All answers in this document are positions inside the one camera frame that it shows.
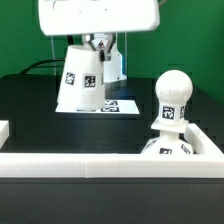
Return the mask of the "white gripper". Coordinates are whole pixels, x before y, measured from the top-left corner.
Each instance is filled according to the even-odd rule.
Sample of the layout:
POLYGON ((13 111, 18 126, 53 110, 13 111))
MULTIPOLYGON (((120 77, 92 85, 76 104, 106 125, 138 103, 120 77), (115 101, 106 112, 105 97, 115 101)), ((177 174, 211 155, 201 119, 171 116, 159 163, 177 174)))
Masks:
POLYGON ((82 35, 96 47, 94 33, 102 33, 100 60, 110 61, 119 32, 151 31, 160 24, 157 0, 38 0, 40 27, 47 36, 82 35))

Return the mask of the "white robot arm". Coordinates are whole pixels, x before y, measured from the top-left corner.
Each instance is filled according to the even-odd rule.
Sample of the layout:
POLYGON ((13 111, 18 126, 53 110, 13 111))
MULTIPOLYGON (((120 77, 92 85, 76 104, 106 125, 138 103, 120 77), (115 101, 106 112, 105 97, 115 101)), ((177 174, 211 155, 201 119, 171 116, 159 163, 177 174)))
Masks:
POLYGON ((157 0, 38 0, 39 23, 46 36, 94 34, 94 46, 106 47, 108 34, 155 30, 157 0))

